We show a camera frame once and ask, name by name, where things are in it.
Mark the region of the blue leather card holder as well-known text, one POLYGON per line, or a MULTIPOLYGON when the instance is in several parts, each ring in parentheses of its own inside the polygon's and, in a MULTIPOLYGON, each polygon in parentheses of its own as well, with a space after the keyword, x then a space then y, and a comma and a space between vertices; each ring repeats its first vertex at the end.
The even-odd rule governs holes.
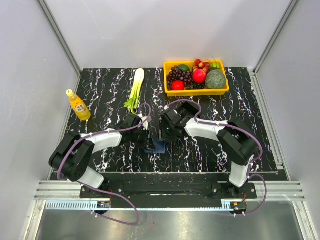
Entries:
POLYGON ((164 141, 158 141, 155 137, 151 137, 147 140, 144 152, 147 154, 165 154, 166 143, 164 141))

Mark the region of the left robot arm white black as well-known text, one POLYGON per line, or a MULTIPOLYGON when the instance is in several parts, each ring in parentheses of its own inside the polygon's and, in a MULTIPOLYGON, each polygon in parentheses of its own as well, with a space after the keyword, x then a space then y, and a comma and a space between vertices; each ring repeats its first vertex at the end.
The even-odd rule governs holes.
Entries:
POLYGON ((100 173, 89 167, 92 155, 130 142, 144 148, 148 141, 150 121, 149 116, 140 117, 130 113, 114 128, 87 134, 69 132, 49 158, 48 164, 58 171, 60 177, 88 185, 96 197, 102 198, 107 195, 109 186, 100 173))

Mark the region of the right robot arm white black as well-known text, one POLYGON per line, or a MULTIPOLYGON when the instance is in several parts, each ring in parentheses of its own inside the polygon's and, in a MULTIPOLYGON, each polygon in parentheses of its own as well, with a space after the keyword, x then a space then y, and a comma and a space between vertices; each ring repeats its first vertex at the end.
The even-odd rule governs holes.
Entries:
POLYGON ((245 183, 254 156, 261 144, 241 120, 212 121, 200 119, 199 103, 181 99, 169 103, 160 113, 159 139, 175 142, 182 137, 204 138, 219 142, 231 162, 228 194, 239 198, 246 191, 245 183))

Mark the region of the black plastic card box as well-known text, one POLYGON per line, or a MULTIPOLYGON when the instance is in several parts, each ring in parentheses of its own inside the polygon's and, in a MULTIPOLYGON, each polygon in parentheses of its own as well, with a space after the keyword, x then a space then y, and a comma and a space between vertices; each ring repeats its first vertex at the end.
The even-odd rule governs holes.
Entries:
POLYGON ((174 108, 174 111, 179 117, 188 121, 199 117, 202 113, 202 108, 194 101, 182 100, 180 101, 180 105, 174 108))

